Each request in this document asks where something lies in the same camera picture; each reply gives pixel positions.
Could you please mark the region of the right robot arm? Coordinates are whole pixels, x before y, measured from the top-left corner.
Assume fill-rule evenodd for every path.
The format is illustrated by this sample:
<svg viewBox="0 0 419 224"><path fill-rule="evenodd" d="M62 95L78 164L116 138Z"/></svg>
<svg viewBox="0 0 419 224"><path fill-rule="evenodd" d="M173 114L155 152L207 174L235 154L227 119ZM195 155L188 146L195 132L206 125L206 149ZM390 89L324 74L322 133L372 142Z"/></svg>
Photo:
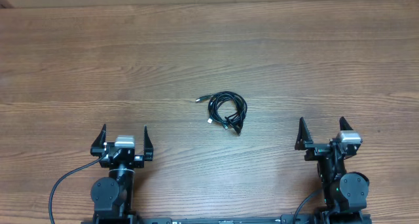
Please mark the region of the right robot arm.
<svg viewBox="0 0 419 224"><path fill-rule="evenodd" d="M370 181L360 172L347 172L345 160L357 155L363 143L344 117L339 119L340 131L328 143L314 143L304 118L299 119L295 149L305 151L305 161L316 161L321 188L308 195L292 217L293 223L371 223L367 207ZM313 214L301 214L304 205L323 193L324 207Z"/></svg>

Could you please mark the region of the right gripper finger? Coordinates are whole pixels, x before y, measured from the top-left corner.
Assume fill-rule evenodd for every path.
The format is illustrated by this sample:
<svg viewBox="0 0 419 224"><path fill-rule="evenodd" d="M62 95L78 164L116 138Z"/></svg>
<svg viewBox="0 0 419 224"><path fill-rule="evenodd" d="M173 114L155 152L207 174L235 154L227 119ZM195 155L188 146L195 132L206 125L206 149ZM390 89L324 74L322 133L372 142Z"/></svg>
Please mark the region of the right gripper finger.
<svg viewBox="0 0 419 224"><path fill-rule="evenodd" d="M340 131L349 131L353 130L353 128L350 126L348 121L345 119L345 117L339 118L339 125L340 125Z"/></svg>
<svg viewBox="0 0 419 224"><path fill-rule="evenodd" d="M313 144L314 142L305 119L301 117L299 119L299 131L295 142L295 150L311 149Z"/></svg>

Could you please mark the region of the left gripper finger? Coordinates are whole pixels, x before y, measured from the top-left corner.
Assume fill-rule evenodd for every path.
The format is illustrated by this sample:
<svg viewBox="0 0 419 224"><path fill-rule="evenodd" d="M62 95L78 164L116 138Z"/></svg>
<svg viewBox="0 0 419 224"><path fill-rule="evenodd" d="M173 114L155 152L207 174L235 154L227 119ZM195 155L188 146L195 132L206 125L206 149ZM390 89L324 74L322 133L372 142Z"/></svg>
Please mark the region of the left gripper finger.
<svg viewBox="0 0 419 224"><path fill-rule="evenodd" d="M144 161L152 161L154 155L154 147L151 139L148 135L147 126L144 127L144 139L143 139L143 158Z"/></svg>
<svg viewBox="0 0 419 224"><path fill-rule="evenodd" d="M97 138L91 145L90 154L94 157L100 157L105 152L105 143L106 141L106 124L104 124L101 128L101 131Z"/></svg>

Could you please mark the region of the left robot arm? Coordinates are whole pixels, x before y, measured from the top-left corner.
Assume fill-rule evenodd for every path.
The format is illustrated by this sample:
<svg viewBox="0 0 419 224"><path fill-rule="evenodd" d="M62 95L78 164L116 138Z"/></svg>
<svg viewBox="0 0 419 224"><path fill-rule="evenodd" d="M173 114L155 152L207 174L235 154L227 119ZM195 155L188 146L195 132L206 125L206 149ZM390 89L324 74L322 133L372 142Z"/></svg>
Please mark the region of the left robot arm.
<svg viewBox="0 0 419 224"><path fill-rule="evenodd" d="M97 180L90 192L94 203L93 223L143 223L132 210L135 169L153 160L154 148L144 128L143 154L135 152L135 137L119 135L114 142L106 141L106 126L91 145L90 154L98 157L108 176Z"/></svg>

